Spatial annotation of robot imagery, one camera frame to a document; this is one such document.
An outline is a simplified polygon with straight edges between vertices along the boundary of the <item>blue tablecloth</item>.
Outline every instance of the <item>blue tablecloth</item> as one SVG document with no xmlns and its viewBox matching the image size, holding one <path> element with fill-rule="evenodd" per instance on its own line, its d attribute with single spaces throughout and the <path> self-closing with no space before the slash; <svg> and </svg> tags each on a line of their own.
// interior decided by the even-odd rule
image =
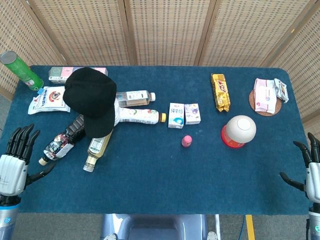
<svg viewBox="0 0 320 240">
<path fill-rule="evenodd" d="M 45 86 L 50 66 L 33 66 Z M 168 123 L 119 123 L 94 172 L 83 170 L 91 139 L 84 137 L 55 169 L 21 194 L 21 212 L 140 213 L 140 214 L 306 214 L 309 201 L 288 186 L 279 172 L 303 182 L 305 167 L 293 140 L 306 142 L 288 74 L 278 68 L 109 66 L 117 91 L 148 90 L 156 101 L 145 108 L 168 113 L 170 103 L 198 103 L 201 123 L 183 129 Z M 211 73 L 224 74 L 230 94 L 229 112 L 218 112 L 210 84 Z M 289 102 L 271 117 L 255 113 L 248 102 L 256 78 L 278 78 L 287 84 Z M 28 115 L 37 95 L 19 83 L 0 141 L 18 126 L 35 124 L 41 133 L 33 148 L 29 172 L 43 169 L 43 149 L 78 115 L 40 112 Z M 254 140 L 232 149 L 220 132 L 236 115 L 251 117 Z M 181 139 L 191 135 L 189 148 Z"/>
</svg>

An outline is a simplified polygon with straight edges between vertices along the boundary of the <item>pink ball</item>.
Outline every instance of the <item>pink ball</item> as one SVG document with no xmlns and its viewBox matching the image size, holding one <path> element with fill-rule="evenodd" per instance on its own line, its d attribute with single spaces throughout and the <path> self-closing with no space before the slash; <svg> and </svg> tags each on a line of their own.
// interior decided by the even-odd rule
<svg viewBox="0 0 320 240">
<path fill-rule="evenodd" d="M 185 148 L 189 147 L 192 143 L 192 137 L 189 135 L 186 135 L 182 138 L 181 144 L 182 146 L 184 146 Z"/>
</svg>

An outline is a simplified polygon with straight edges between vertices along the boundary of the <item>black baseball cap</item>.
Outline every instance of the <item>black baseball cap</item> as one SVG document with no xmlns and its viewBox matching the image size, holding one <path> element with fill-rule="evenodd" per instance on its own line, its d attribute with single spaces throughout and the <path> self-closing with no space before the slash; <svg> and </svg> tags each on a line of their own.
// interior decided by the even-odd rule
<svg viewBox="0 0 320 240">
<path fill-rule="evenodd" d="M 64 102 L 83 115 L 84 130 L 90 138 L 102 138 L 115 125 L 117 85 L 90 67 L 74 71 L 65 82 Z"/>
</svg>

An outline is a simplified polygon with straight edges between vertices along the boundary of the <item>wooden coaster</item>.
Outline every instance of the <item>wooden coaster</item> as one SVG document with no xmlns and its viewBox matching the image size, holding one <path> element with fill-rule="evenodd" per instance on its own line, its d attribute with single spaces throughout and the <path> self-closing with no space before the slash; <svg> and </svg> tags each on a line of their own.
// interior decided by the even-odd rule
<svg viewBox="0 0 320 240">
<path fill-rule="evenodd" d="M 253 109 L 253 111 L 255 110 L 255 97 L 254 97 L 254 91 L 252 90 L 249 94 L 249 103 L 250 103 L 250 107 Z M 262 116 L 273 116 L 276 115 L 280 109 L 281 109 L 281 105 L 282 105 L 282 101 L 277 97 L 276 98 L 276 104 L 275 104 L 275 112 L 269 113 L 269 112 L 264 112 L 264 111 L 256 111 L 257 114 L 260 114 Z"/>
</svg>

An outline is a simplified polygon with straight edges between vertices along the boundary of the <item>green can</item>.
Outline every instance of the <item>green can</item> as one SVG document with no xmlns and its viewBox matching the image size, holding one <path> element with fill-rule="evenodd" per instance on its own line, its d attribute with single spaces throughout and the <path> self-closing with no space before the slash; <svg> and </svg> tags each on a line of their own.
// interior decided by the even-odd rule
<svg viewBox="0 0 320 240">
<path fill-rule="evenodd" d="M 28 65 L 14 52 L 6 51 L 0 55 L 0 62 L 13 72 L 31 90 L 38 91 L 44 81 L 30 70 Z"/>
</svg>

